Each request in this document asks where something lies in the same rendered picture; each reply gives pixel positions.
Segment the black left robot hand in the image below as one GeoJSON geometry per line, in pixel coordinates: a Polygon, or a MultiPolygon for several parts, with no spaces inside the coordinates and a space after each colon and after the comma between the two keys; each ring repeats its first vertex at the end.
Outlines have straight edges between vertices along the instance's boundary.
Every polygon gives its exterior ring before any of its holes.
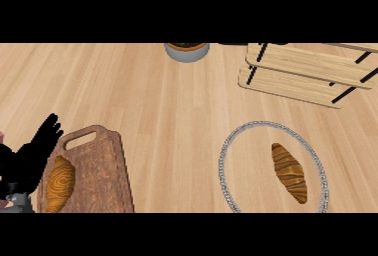
{"type": "Polygon", "coordinates": [[[0,199],[15,193],[30,195],[39,186],[48,159],[64,134],[58,115],[46,118],[37,133],[17,152],[0,144],[0,199]]]}

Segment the dark brown croissant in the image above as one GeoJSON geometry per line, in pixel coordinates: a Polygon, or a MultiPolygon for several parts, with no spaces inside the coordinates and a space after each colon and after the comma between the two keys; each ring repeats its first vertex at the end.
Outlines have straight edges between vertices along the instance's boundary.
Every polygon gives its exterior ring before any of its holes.
{"type": "Polygon", "coordinates": [[[303,166],[279,143],[272,144],[272,159],[278,179],[300,204],[308,203],[308,184],[303,166]]]}

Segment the oval placemat with grey rim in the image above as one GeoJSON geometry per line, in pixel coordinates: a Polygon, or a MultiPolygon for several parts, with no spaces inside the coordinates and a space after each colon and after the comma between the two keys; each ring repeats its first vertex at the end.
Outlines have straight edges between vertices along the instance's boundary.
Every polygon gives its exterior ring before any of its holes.
{"type": "Polygon", "coordinates": [[[321,158],[303,136],[272,121],[253,121],[228,135],[219,155],[219,182],[228,208],[234,213],[327,213],[328,179],[321,158]],[[290,194],[277,171],[272,145],[279,143],[305,171],[308,202],[290,194]]]}

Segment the brown wooden cutting board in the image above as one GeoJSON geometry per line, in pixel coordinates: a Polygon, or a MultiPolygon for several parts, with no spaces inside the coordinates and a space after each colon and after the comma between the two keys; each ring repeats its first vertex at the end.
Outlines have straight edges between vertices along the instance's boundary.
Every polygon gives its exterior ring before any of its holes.
{"type": "Polygon", "coordinates": [[[48,211],[48,181],[58,156],[76,167],[74,191],[61,212],[133,213],[121,136],[101,125],[80,129],[58,141],[39,185],[37,212],[48,211]]]}

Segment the golden brown croissant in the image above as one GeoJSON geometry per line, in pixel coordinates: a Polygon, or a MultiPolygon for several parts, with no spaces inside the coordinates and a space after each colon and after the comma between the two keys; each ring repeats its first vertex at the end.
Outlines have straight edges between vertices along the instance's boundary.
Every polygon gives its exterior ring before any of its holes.
{"type": "Polygon", "coordinates": [[[48,179],[46,199],[49,213],[58,213],[74,192],[76,186],[76,167],[71,162],[58,156],[54,163],[54,170],[48,179]]]}

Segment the grey plant pot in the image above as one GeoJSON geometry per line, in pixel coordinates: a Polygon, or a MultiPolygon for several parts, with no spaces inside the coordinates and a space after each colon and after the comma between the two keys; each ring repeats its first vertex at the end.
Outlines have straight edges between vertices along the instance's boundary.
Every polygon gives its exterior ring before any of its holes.
{"type": "Polygon", "coordinates": [[[173,60],[184,63],[192,63],[201,60],[210,50],[210,44],[201,43],[192,47],[181,47],[173,43],[166,43],[166,52],[173,60]]]}

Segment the pale wooden tiered shelf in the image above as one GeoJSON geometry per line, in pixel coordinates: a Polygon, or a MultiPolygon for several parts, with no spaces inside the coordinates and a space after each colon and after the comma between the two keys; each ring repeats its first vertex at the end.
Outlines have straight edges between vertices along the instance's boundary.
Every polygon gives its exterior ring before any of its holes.
{"type": "Polygon", "coordinates": [[[290,44],[250,43],[246,65],[240,69],[243,88],[328,108],[343,107],[343,98],[356,90],[371,90],[378,67],[364,60],[375,53],[377,43],[328,43],[361,52],[356,59],[305,50],[290,44]]]}

